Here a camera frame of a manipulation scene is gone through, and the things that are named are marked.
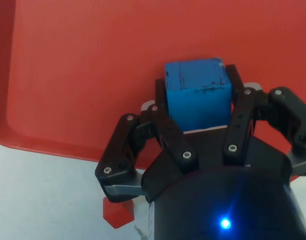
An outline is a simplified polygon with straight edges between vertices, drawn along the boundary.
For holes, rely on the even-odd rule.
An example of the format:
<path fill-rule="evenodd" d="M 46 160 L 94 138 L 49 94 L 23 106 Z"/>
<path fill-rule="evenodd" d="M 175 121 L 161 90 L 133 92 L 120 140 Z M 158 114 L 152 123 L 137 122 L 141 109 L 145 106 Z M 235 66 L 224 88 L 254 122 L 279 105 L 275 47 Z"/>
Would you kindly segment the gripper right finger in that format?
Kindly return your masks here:
<path fill-rule="evenodd" d="M 306 104 L 287 87 L 269 92 L 245 87 L 235 65 L 227 65 L 225 71 L 232 84 L 234 106 L 222 149 L 225 164 L 245 163 L 255 124 L 262 120 L 290 143 L 293 174 L 306 176 Z"/>

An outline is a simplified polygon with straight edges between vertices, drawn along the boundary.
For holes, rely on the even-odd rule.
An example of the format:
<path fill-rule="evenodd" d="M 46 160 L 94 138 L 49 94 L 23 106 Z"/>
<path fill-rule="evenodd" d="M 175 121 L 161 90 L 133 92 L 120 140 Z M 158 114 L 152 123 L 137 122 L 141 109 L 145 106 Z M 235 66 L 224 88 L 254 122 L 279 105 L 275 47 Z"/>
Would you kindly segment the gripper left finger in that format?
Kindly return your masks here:
<path fill-rule="evenodd" d="M 162 152 L 143 172 L 135 165 L 150 139 L 156 139 Z M 164 79 L 155 82 L 155 102 L 140 115 L 120 117 L 95 176 L 106 197 L 113 203 L 144 196 L 154 201 L 168 186 L 198 170 L 198 155 L 184 133 L 168 114 Z"/>

